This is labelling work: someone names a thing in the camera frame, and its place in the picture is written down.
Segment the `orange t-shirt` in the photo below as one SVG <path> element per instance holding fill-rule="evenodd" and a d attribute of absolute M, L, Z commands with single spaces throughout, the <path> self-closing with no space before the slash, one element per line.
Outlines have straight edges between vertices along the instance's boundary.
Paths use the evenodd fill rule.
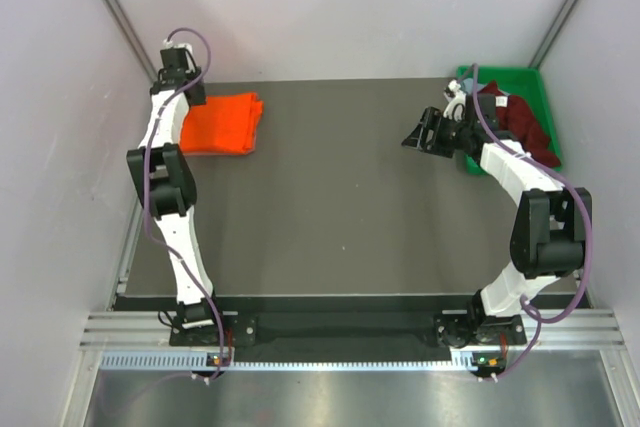
<path fill-rule="evenodd" d="M 192 107 L 182 126 L 180 148 L 205 150 L 255 149 L 264 103 L 257 93 L 208 96 Z"/>

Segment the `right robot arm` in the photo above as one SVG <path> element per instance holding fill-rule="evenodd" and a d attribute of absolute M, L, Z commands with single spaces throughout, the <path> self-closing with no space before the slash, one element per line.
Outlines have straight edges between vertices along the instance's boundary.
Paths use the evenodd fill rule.
<path fill-rule="evenodd" d="M 478 290 L 462 320 L 440 327 L 443 342 L 455 348 L 508 339 L 533 309 L 546 287 L 591 264 L 591 195 L 570 186 L 534 159 L 516 136 L 499 127 L 504 96 L 467 90 L 457 79 L 444 90 L 445 108 L 426 108 L 405 148 L 450 158 L 462 152 L 516 204 L 509 262 L 498 277 Z"/>

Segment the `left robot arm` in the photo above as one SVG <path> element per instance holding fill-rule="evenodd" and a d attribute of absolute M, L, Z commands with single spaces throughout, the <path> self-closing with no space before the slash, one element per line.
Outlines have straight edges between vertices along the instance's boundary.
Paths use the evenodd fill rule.
<path fill-rule="evenodd" d="M 196 235 L 198 199 L 194 176 L 180 147 L 187 114 L 206 96 L 193 47 L 163 42 L 162 66 L 151 86 L 151 113 L 139 145 L 126 154 L 130 176 L 143 209 L 148 238 L 168 254 L 176 285 L 173 315 L 159 312 L 171 329 L 169 343 L 209 346 L 222 341 L 227 321 L 215 304 L 215 288 L 206 273 Z"/>

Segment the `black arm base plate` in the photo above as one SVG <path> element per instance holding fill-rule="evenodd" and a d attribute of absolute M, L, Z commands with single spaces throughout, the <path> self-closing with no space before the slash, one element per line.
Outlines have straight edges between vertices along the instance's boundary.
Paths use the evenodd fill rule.
<path fill-rule="evenodd" d="M 519 316 L 474 327 L 465 313 L 347 312 L 225 314 L 224 345 L 252 347 L 281 339 L 411 339 L 428 347 L 522 346 Z"/>

